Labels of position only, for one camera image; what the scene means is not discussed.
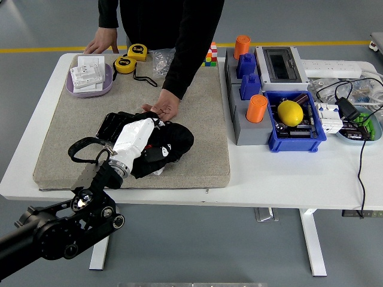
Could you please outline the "person's right hand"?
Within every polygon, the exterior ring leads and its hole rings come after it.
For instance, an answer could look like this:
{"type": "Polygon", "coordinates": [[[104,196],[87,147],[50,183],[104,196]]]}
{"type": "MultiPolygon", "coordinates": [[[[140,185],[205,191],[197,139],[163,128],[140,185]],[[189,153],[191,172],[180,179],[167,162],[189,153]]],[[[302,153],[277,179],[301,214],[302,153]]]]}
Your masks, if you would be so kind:
{"type": "Polygon", "coordinates": [[[112,49],[113,53],[119,54],[117,46],[117,29],[98,28],[94,39],[91,40],[84,49],[84,54],[101,54],[109,48],[112,49]]]}

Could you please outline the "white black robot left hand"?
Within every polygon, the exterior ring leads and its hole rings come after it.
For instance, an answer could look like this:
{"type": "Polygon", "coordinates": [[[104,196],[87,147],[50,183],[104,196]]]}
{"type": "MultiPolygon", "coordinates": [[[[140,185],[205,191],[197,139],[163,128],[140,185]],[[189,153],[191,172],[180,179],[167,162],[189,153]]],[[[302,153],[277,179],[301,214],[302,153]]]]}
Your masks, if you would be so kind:
{"type": "Polygon", "coordinates": [[[156,118],[126,124],[113,146],[114,155],[110,160],[117,160],[126,166],[132,165],[146,147],[154,128],[164,125],[162,120],[156,118]]]}

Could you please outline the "person's left hand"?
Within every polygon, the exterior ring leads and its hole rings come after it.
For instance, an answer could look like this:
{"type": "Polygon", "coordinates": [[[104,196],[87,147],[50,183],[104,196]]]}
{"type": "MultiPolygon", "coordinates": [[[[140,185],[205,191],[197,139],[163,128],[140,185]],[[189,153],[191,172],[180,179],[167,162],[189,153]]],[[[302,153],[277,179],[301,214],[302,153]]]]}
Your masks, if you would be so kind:
{"type": "Polygon", "coordinates": [[[166,89],[162,89],[154,105],[143,104],[144,111],[151,111],[158,115],[162,121],[170,121],[178,114],[180,99],[166,89]]]}

